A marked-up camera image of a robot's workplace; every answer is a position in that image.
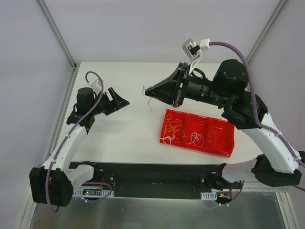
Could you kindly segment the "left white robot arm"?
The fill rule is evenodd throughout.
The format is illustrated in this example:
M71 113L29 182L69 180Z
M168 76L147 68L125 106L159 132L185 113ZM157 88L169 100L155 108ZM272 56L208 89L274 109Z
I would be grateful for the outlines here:
M78 90L61 142L41 167L30 171L30 187L35 203L66 207L75 189L85 182L91 186L100 182L101 175L93 166L82 164L70 171L70 163L93 126L95 117L110 115L129 104L111 87L107 92L95 92L90 87Z

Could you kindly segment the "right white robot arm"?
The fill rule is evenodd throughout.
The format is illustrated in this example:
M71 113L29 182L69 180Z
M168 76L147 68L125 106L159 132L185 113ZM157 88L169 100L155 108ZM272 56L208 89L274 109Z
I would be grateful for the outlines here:
M211 104L223 110L222 117L248 135L262 151L256 158L220 164L204 181L222 190L236 181L256 180L270 187L298 186L303 151L294 150L279 133L262 99L246 91L248 73L236 59L223 61L212 80L203 71L180 63L166 79L149 87L144 94L173 107L184 99Z

